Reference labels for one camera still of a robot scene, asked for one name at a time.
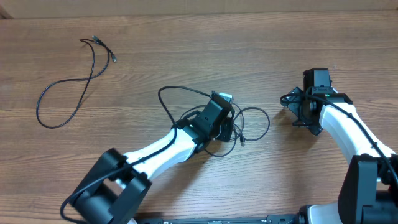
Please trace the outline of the braided cable grey connector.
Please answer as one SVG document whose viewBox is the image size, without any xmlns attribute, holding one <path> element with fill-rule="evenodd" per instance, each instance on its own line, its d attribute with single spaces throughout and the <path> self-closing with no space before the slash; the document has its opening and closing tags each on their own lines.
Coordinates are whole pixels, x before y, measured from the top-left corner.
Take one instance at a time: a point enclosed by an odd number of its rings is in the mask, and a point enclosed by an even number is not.
<svg viewBox="0 0 398 224">
<path fill-rule="evenodd" d="M 237 140 L 239 140 L 241 146 L 244 147 L 246 140 L 243 135 L 243 130 L 237 124 L 233 124 L 233 133 L 234 133 L 233 141 L 236 142 Z"/>
</svg>

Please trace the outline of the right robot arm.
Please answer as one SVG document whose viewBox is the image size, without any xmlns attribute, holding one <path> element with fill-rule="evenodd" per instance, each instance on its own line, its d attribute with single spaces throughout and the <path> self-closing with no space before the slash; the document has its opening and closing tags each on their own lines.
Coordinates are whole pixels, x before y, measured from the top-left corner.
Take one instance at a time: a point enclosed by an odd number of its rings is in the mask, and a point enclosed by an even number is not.
<svg viewBox="0 0 398 224">
<path fill-rule="evenodd" d="M 296 115 L 296 127 L 317 136 L 327 131 L 349 167 L 338 199 L 326 205 L 303 206 L 284 223 L 397 223 L 397 154 L 371 132 L 352 100 L 332 86 L 326 68 L 303 73 L 303 88 L 281 96 L 280 103 Z"/>
</svg>

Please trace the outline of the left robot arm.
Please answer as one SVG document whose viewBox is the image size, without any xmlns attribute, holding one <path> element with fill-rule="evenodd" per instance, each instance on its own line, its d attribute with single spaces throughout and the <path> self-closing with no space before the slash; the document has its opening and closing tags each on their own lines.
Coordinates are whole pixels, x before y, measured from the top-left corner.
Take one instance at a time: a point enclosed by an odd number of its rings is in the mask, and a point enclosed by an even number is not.
<svg viewBox="0 0 398 224">
<path fill-rule="evenodd" d="M 192 111 L 172 125 L 170 132 L 151 145 L 125 154 L 104 152 L 74 192 L 65 200 L 81 216 L 81 223 L 134 223 L 153 180 L 175 164 L 203 151 L 210 141 L 227 141 L 233 97 L 212 92 L 202 111 Z"/>
</svg>

